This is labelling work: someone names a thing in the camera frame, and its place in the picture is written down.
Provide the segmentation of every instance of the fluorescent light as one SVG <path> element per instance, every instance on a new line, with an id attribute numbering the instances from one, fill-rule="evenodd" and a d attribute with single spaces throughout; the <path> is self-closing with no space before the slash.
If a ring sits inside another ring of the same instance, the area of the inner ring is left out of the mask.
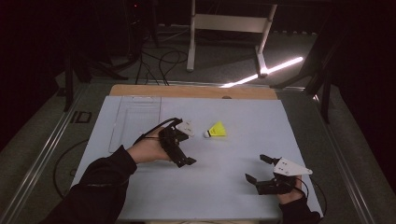
<path id="1" fill-rule="evenodd" d="M 277 70 L 280 70 L 280 69 L 282 69 L 282 68 L 289 67 L 289 66 L 291 66 L 291 65 L 293 65 L 293 64 L 295 64 L 295 63 L 299 63 L 299 62 L 301 62 L 302 60 L 303 60 L 303 57 L 295 58 L 295 59 L 293 59 L 293 60 L 287 61 L 287 62 L 282 63 L 282 64 L 280 64 L 280 65 L 277 65 L 277 66 L 275 66 L 275 67 L 272 67 L 272 68 L 270 68 L 270 69 L 265 69 L 266 72 L 264 72 L 264 73 L 265 73 L 265 74 L 271 74 L 271 73 L 273 73 L 273 72 L 275 72 L 275 71 L 277 71 Z M 224 85 L 221 86 L 221 88 L 230 88 L 230 87 L 233 87 L 233 86 L 235 86 L 235 85 L 244 84 L 244 83 L 247 83 L 247 82 L 249 82 L 249 81 L 251 81 L 251 80 L 253 80 L 253 79 L 256 79 L 257 77 L 259 77 L 259 75 L 257 75 L 257 74 L 256 74 L 256 75 L 253 75 L 253 76 L 250 76 L 250 77 L 245 77 L 244 79 L 239 80 L 239 81 L 237 81 L 237 82 L 230 82 L 230 83 L 224 84 Z"/>
<path id="2" fill-rule="evenodd" d="M 221 88 L 230 88 L 230 87 L 233 87 L 235 85 L 244 84 L 244 83 L 249 82 L 249 81 L 251 81 L 253 79 L 256 79 L 257 77 L 259 77 L 259 75 L 257 75 L 257 74 L 253 75 L 251 77 L 245 77 L 244 79 L 239 80 L 237 82 L 230 82 L 230 83 L 224 84 L 223 86 L 221 86 Z"/>
<path id="3" fill-rule="evenodd" d="M 289 66 L 291 66 L 291 65 L 294 65 L 295 63 L 301 62 L 302 60 L 303 60 L 303 57 L 298 57 L 298 58 L 296 58 L 296 59 L 287 61 L 287 62 L 285 62 L 285 63 L 282 63 L 282 64 L 280 64 L 280 65 L 277 65 L 277 66 L 275 66 L 275 67 L 272 67 L 272 68 L 268 69 L 268 70 L 267 70 L 267 74 L 271 74 L 271 73 L 273 73 L 273 72 L 275 72 L 275 71 L 277 71 L 277 70 L 280 70 L 280 69 L 282 69 L 282 68 L 289 67 Z"/>

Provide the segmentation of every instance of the white table surface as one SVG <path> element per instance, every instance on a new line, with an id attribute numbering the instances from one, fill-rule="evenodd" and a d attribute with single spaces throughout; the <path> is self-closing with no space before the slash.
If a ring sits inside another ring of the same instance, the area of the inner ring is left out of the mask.
<path id="1" fill-rule="evenodd" d="M 111 154 L 108 148 L 120 100 L 120 96 L 105 99 L 72 186 L 92 161 Z M 245 174 L 259 181 L 274 177 L 274 166 L 261 161 L 261 154 L 304 166 L 280 101 L 163 97 L 160 121 L 170 118 L 191 121 L 195 136 L 181 142 L 180 148 L 197 162 L 181 168 L 169 161 L 138 164 L 119 219 L 280 218 L 276 196 L 258 195 L 245 179 Z M 203 133 L 219 120 L 227 136 L 204 138 Z M 309 189 L 308 206 L 322 214 L 309 176 L 304 175 L 303 181 Z"/>

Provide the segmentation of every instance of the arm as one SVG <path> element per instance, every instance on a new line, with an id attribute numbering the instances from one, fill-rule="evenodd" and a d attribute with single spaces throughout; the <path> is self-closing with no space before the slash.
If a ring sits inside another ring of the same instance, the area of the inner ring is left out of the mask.
<path id="1" fill-rule="evenodd" d="M 301 176 L 297 176 L 296 188 L 301 189 Z M 317 224 L 320 214 L 311 212 L 306 204 L 306 197 L 299 190 L 293 189 L 290 193 L 277 194 L 279 208 L 283 214 L 283 224 Z"/>
<path id="2" fill-rule="evenodd" d="M 158 137 L 154 131 L 150 136 Z M 170 160 L 157 139 L 121 146 L 91 163 L 81 180 L 41 223 L 114 223 L 123 207 L 129 177 L 141 162 Z"/>

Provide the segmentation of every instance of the cable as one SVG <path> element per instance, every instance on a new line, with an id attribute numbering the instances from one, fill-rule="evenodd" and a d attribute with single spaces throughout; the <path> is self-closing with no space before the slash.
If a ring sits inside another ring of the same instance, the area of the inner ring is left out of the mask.
<path id="1" fill-rule="evenodd" d="M 134 144 L 138 143 L 138 142 L 139 142 L 140 140 L 142 140 L 143 138 L 146 138 L 147 135 L 148 135 L 149 133 L 152 133 L 154 130 L 160 128 L 160 127 L 163 126 L 165 123 L 168 123 L 168 122 L 170 122 L 170 121 L 180 121 L 180 119 L 172 118 L 172 119 L 167 119 L 167 120 L 161 122 L 160 124 L 158 124 L 157 126 L 155 126 L 154 128 L 152 128 L 151 130 L 149 130 L 148 132 L 143 133 L 142 135 L 140 135 L 140 137 L 138 137 L 138 138 L 136 139 L 136 141 L 134 141 Z"/>
<path id="2" fill-rule="evenodd" d="M 59 196 L 61 196 L 62 199 L 64 198 L 64 194 L 61 193 L 61 190 L 60 190 L 59 187 L 58 187 L 58 183 L 56 182 L 56 171 L 57 171 L 57 169 L 58 169 L 59 162 L 62 160 L 62 158 L 64 157 L 64 155 L 66 155 L 68 152 L 70 152 L 71 150 L 75 149 L 75 148 L 78 147 L 79 145 L 81 145 L 81 144 L 83 144 L 83 143 L 85 143 L 85 142 L 88 142 L 88 140 L 89 140 L 89 139 L 85 139 L 85 140 L 83 140 L 83 141 L 80 141 L 80 142 L 74 144 L 73 146 L 71 146 L 70 148 L 68 148 L 68 149 L 58 158 L 58 160 L 55 162 L 55 166 L 54 166 L 53 172 L 52 172 L 52 182 L 53 182 L 53 186 L 54 186 L 55 189 L 56 189 L 56 192 L 59 194 Z"/>
<path id="3" fill-rule="evenodd" d="M 319 184 L 312 177 L 309 177 L 309 178 L 314 183 L 315 187 L 317 187 L 319 189 L 321 195 L 323 196 L 323 200 L 324 200 L 323 217 L 326 217 L 326 213 L 327 213 L 327 198 L 326 198 L 326 195 L 324 194 L 324 192 L 323 192 L 322 188 L 319 186 Z"/>
<path id="4" fill-rule="evenodd" d="M 157 56 L 154 56 L 154 55 L 149 54 L 149 53 L 147 53 L 147 52 L 145 52 L 145 51 L 142 50 L 142 55 L 140 56 L 139 70 L 138 70 L 138 72 L 137 72 L 135 84 L 137 84 L 137 81 L 138 81 L 138 79 L 139 79 L 139 77 L 140 77 L 141 66 L 142 66 L 142 64 L 143 64 L 143 65 L 146 67 L 146 69 L 148 70 L 147 73 L 146 73 L 146 83 L 145 83 L 145 84 L 148 83 L 148 81 L 149 81 L 149 74 L 150 74 L 150 75 L 154 78 L 154 80 L 157 82 L 157 84 L 160 85 L 160 83 L 158 82 L 158 80 L 156 79 L 156 77 L 151 73 L 150 68 L 149 68 L 149 65 L 143 61 L 143 54 L 145 54 L 145 55 L 148 55 L 149 57 L 151 57 L 151 58 L 153 58 L 153 59 L 159 60 L 158 66 L 159 66 L 159 69 L 160 69 L 161 76 L 162 76 L 162 78 L 163 78 L 163 84 L 164 84 L 165 86 L 169 86 L 169 83 L 168 83 L 168 81 L 167 81 L 167 79 L 166 79 L 166 76 L 167 76 L 168 73 L 169 73 L 172 69 L 174 69 L 179 63 L 184 63 L 184 62 L 186 62 L 187 59 L 188 59 L 188 55 L 187 55 L 186 52 L 183 52 L 183 51 L 178 50 L 178 49 L 175 49 L 175 48 L 165 47 L 165 48 L 162 48 L 162 49 L 171 49 L 171 51 L 166 52 L 165 54 L 163 54 L 163 55 L 159 58 L 159 57 L 157 57 Z M 168 61 L 168 60 L 165 60 L 165 59 L 164 59 L 166 56 L 168 56 L 168 55 L 171 54 L 171 53 L 177 53 L 177 60 L 174 61 L 174 62 Z M 166 71 L 163 71 L 163 63 L 170 63 L 170 64 L 172 64 L 172 66 L 171 66 L 169 69 L 167 69 Z"/>
<path id="5" fill-rule="evenodd" d="M 296 179 L 297 180 L 300 180 L 303 184 L 304 184 L 304 186 L 305 186 L 305 188 L 306 188 L 306 198 L 308 198 L 309 197 L 309 189 L 308 189 L 308 186 L 305 184 L 305 182 L 302 180 L 302 179 L 300 179 L 300 178 L 297 178 L 296 177 Z"/>

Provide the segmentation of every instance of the metal rail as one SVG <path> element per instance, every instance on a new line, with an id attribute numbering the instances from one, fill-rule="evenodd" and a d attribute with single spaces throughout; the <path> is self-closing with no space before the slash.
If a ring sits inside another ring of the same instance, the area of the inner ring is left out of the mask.
<path id="1" fill-rule="evenodd" d="M 41 176 L 44 168 L 46 167 L 50 159 L 50 156 L 52 155 L 52 152 L 54 151 L 54 149 L 59 143 L 59 140 L 64 134 L 64 130 L 66 129 L 67 124 L 72 118 L 73 115 L 72 112 L 76 108 L 77 102 L 79 101 L 85 90 L 87 90 L 87 87 L 88 84 L 85 83 L 80 84 L 75 95 L 76 100 L 70 106 L 68 112 L 62 114 L 57 125 L 55 126 L 54 130 L 49 136 L 49 139 L 47 140 L 44 147 L 41 149 L 40 154 L 37 156 L 35 162 L 31 166 L 29 171 L 26 173 L 14 197 L 12 198 L 11 202 L 7 206 L 7 209 L 0 218 L 1 224 L 10 224 L 16 222 L 19 213 L 21 212 L 23 206 L 26 203 L 26 200 L 28 199 L 30 193 L 35 187 L 35 183 L 37 182 L 38 178 Z"/>
<path id="2" fill-rule="evenodd" d="M 359 218 L 361 219 L 362 224 L 375 224 L 376 221 L 365 201 L 362 193 L 361 188 L 359 187 L 358 182 L 356 181 L 355 177 L 350 170 L 347 160 L 341 151 L 341 148 L 338 146 L 335 136 L 332 132 L 332 127 L 330 124 L 325 124 L 322 122 L 324 126 L 324 130 L 330 138 L 330 142 L 332 144 L 332 154 L 334 156 L 335 163 L 337 164 L 338 170 L 340 171 L 340 175 L 343 178 L 346 189 L 349 192 L 349 196 L 351 201 L 355 205 L 356 211 L 358 213 Z"/>

